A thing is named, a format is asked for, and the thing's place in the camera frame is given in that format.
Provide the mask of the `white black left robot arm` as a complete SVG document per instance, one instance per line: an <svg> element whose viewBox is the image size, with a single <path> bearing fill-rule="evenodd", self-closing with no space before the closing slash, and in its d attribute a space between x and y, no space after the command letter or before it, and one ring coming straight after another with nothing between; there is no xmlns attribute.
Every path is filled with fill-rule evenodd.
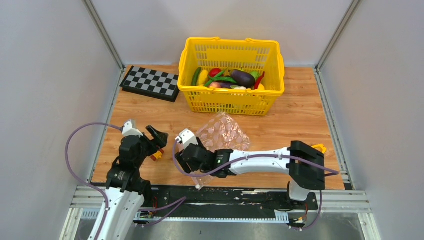
<svg viewBox="0 0 424 240"><path fill-rule="evenodd" d="M152 203L151 183L141 178L140 168L146 158L164 152L169 135L151 125L146 130L152 139L140 132L131 121L124 124L118 156L107 173L104 201L90 240L124 240L140 207Z"/></svg>

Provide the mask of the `yellow plastic basket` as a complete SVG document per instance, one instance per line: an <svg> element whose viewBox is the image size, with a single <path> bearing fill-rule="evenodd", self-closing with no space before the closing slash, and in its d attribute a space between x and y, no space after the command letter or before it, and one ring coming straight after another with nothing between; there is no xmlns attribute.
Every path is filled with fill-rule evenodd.
<svg viewBox="0 0 424 240"><path fill-rule="evenodd" d="M203 83L192 85L198 68L211 71L219 68L257 71L264 77L264 89L210 88ZM220 37L190 37L186 40L179 61L178 89L193 112L264 116L275 100L285 91L285 66L280 44L275 40L221 39Z"/></svg>

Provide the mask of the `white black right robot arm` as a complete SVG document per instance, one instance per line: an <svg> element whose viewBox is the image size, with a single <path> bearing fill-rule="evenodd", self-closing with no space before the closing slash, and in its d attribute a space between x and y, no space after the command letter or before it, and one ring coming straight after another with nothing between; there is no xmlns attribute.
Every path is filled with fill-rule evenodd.
<svg viewBox="0 0 424 240"><path fill-rule="evenodd" d="M286 204L292 209L303 205L311 191L326 188L324 153L302 141L269 151L234 149L207 150L200 142L189 143L183 150L173 152L177 169L190 177L211 176L225 179L247 173L279 173L289 175Z"/></svg>

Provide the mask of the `clear zip top bag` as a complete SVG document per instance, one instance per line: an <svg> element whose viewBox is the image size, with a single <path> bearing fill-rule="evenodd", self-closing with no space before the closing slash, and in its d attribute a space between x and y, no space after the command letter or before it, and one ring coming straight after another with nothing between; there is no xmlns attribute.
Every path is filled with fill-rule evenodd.
<svg viewBox="0 0 424 240"><path fill-rule="evenodd" d="M246 151L251 144L237 121L226 112L215 114L195 135L211 152L221 149Z"/></svg>

